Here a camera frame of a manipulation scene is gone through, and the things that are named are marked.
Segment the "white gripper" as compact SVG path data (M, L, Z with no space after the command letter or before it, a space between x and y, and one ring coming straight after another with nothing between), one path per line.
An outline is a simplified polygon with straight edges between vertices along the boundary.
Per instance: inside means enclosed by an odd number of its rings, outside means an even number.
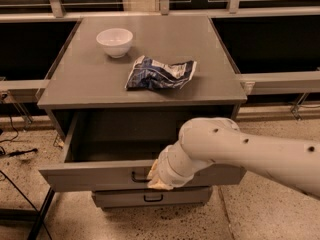
M159 175L161 181L152 182ZM172 190L186 185L194 178L192 161L183 150L166 149L160 153L147 175L147 186L155 190Z

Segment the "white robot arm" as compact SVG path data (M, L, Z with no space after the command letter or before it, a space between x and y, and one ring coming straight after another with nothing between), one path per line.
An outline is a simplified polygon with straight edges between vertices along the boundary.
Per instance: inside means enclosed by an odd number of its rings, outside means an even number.
M161 151L147 179L158 190L180 188L211 165L231 165L320 198L320 143L244 133L228 118L194 118Z

